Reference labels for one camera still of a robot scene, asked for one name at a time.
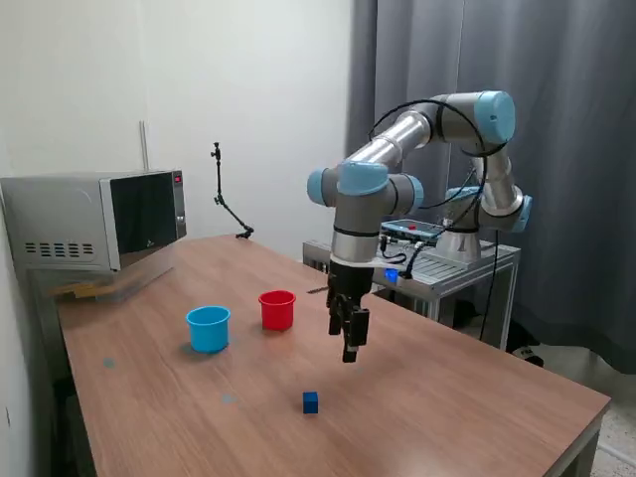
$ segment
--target microwave oven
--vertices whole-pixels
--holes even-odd
[[[118,271],[186,234],[181,171],[0,179],[18,266]]]

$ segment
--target blue light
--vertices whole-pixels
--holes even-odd
[[[391,283],[398,283],[398,271],[394,268],[386,268],[385,278]]]

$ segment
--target black cable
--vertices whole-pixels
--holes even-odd
[[[477,193],[475,194],[475,197],[473,198],[471,203],[468,205],[466,210],[464,212],[462,212],[459,215],[459,217],[457,217],[456,219],[453,220],[453,223],[457,223],[457,222],[461,221],[468,214],[468,212],[470,211],[471,208],[475,208],[474,209],[475,225],[477,226],[477,228],[479,228],[479,211],[477,210],[477,203],[481,199],[481,196],[482,196],[482,194],[484,192],[484,187],[486,186],[486,176],[488,174],[488,160],[487,160],[487,157],[489,155],[495,154],[496,152],[499,152],[501,149],[503,149],[506,146],[506,143],[499,145],[498,147],[494,148],[491,151],[487,151],[486,150],[486,145],[485,145],[485,142],[484,142],[484,138],[482,137],[481,133],[479,132],[479,129],[477,129],[477,126],[475,126],[475,124],[468,118],[468,116],[466,116],[463,112],[461,112],[459,109],[457,109],[456,107],[452,106],[451,104],[448,104],[448,103],[443,102],[443,101],[438,101],[436,99],[417,99],[415,101],[409,101],[409,102],[405,102],[405,103],[399,104],[398,106],[394,107],[390,111],[388,111],[385,114],[383,114],[382,117],[380,119],[378,119],[378,121],[376,121],[374,126],[371,128],[371,131],[369,131],[369,139],[370,140],[373,139],[373,135],[374,135],[374,131],[376,130],[376,127],[378,127],[387,117],[389,117],[394,112],[397,112],[400,109],[403,109],[405,107],[413,106],[413,105],[416,105],[416,104],[425,104],[425,103],[437,104],[440,108],[445,107],[445,108],[455,112],[456,114],[458,114],[460,117],[462,117],[468,123],[468,125],[471,127],[471,129],[475,133],[475,136],[477,137],[477,140],[479,141],[479,146],[481,148],[481,152],[478,153],[478,154],[469,153],[469,152],[466,152],[466,151],[464,151],[462,149],[462,152],[464,154],[466,154],[468,156],[471,156],[471,157],[481,157],[483,159],[483,161],[484,161],[484,167],[483,167],[483,171],[482,171],[482,178],[481,178],[481,181],[480,181],[480,184],[479,184],[479,189],[477,190]],[[466,184],[468,184],[468,179],[464,182],[464,184],[460,187],[460,189],[454,194],[454,197],[457,197],[457,196],[459,196],[459,194],[461,194],[461,191],[466,187]],[[449,229],[449,226],[444,226],[432,238],[433,239],[438,238],[444,232],[446,232],[448,229]],[[491,297],[492,297],[492,291],[493,291],[493,288],[494,288],[494,285],[495,285],[495,274],[496,274],[496,271],[497,271],[498,245],[499,245],[499,231],[495,231],[495,257],[494,257],[494,265],[493,265],[493,274],[492,274],[492,277],[490,279],[490,287],[489,287],[489,290],[488,290],[488,297],[486,298],[486,307],[485,307],[485,310],[484,310],[484,320],[483,320],[482,325],[481,325],[482,329],[481,329],[481,332],[480,332],[480,340],[482,338],[482,335],[483,335],[483,332],[484,332],[484,329],[485,329],[485,326],[486,326],[486,318],[488,317],[488,311],[490,310],[490,301],[491,301]],[[412,278],[413,265],[415,264],[415,260],[417,259],[417,256],[419,255],[419,252],[423,248],[424,248],[424,246],[421,246],[421,247],[417,248],[415,250],[415,252],[411,255],[410,260],[408,261],[408,265],[406,266],[406,271],[403,272],[401,274],[401,276],[403,276],[405,278]]]
[[[398,261],[392,261],[391,264],[393,265],[401,265],[402,263],[404,263],[408,257],[406,256],[406,253],[403,252],[399,252],[396,253],[395,255],[387,255],[387,245],[389,244],[389,238],[387,236],[381,236],[380,237],[380,251],[382,252],[382,257],[386,260],[395,260],[396,258],[398,258]]]
[[[211,152],[210,155],[217,159],[217,195],[215,196],[215,204],[223,206],[223,208],[228,211],[245,230],[245,232],[237,234],[237,239],[249,239],[249,237],[254,233],[254,229],[239,219],[239,216],[230,209],[230,206],[226,204],[226,200],[223,198],[223,193],[221,192],[221,148],[219,147],[218,142],[215,142],[215,152]]]
[[[479,341],[484,337],[486,329],[486,317],[490,309],[490,298],[493,296],[493,288],[495,287],[495,274],[497,273],[497,258],[499,256],[499,231],[495,231],[495,256],[493,259],[493,277],[490,279],[490,287],[488,288],[488,296],[486,297],[486,307],[484,309],[484,320],[481,322],[481,331],[479,332]]]
[[[393,265],[401,265],[408,259],[406,253],[404,253],[403,251],[401,251],[400,253],[396,253],[395,255],[387,255],[387,253],[383,251],[382,257],[384,257],[386,260],[391,260],[391,263]]]
[[[481,135],[481,133],[479,132],[479,129],[477,129],[477,126],[475,126],[473,121],[471,121],[470,118],[466,114],[464,114],[460,109],[456,108],[452,104],[448,104],[447,102],[444,102],[444,101],[438,101],[437,99],[416,99],[414,101],[403,102],[402,104],[399,104],[396,107],[394,107],[394,108],[390,109],[389,111],[387,111],[386,113],[384,113],[380,117],[380,119],[378,119],[376,121],[376,123],[373,125],[373,127],[369,131],[369,138],[370,138],[370,140],[373,140],[374,132],[376,131],[376,128],[385,119],[387,119],[390,115],[392,115],[394,112],[397,112],[400,109],[404,109],[405,107],[414,106],[416,104],[436,104],[440,108],[446,108],[446,109],[449,109],[449,110],[453,111],[455,114],[459,115],[462,119],[464,119],[466,121],[466,123],[470,126],[470,128],[475,133],[475,137],[479,141],[479,147],[481,148],[481,154],[479,154],[477,157],[481,157],[484,160],[484,167],[483,167],[483,171],[482,171],[481,182],[479,184],[479,189],[477,190],[477,193],[475,194],[475,197],[470,202],[470,204],[468,205],[466,210],[464,212],[462,212],[459,215],[459,217],[454,219],[453,223],[457,223],[457,222],[461,221],[464,217],[466,217],[466,215],[468,214],[468,212],[472,208],[476,208],[477,203],[481,199],[481,195],[484,192],[484,187],[486,186],[486,175],[488,174],[488,160],[487,160],[487,157],[488,157],[488,153],[490,152],[490,151],[486,150],[486,143],[484,142],[484,138]],[[478,223],[479,212],[478,211],[475,213],[475,219],[476,219],[475,224],[477,225],[477,227],[479,227],[479,223]],[[448,226],[444,226],[441,229],[441,231],[439,231],[437,234],[435,234],[435,236],[433,236],[433,238],[436,239],[441,234],[446,232],[448,230],[448,228],[449,228]],[[403,277],[412,278],[413,265],[415,264],[415,260],[417,259],[417,256],[419,255],[419,252],[422,249],[423,249],[423,246],[418,248],[418,249],[416,249],[415,252],[412,254],[412,256],[410,257],[410,260],[408,261],[408,265],[406,266],[406,270],[402,273]]]
[[[472,177],[475,175],[475,172],[476,172],[475,168],[473,168],[470,171],[470,174],[468,174],[468,177],[463,182],[463,184],[459,186],[459,189],[455,191],[455,193],[452,196],[450,196],[448,199],[444,199],[443,201],[438,202],[437,204],[431,204],[430,206],[420,206],[418,207],[418,209],[422,209],[422,210],[434,209],[436,207],[443,206],[444,204],[448,204],[452,200],[456,199],[462,193],[462,191],[466,188],[466,186],[468,185]]]

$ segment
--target red cup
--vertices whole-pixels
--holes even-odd
[[[294,301],[291,291],[267,291],[258,297],[263,330],[285,331],[294,322]]]

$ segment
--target tiled floor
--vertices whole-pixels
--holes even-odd
[[[636,376],[614,371],[601,358],[580,348],[539,346],[546,368],[612,397],[600,440],[636,459]],[[636,468],[598,450],[593,477],[636,477]]]

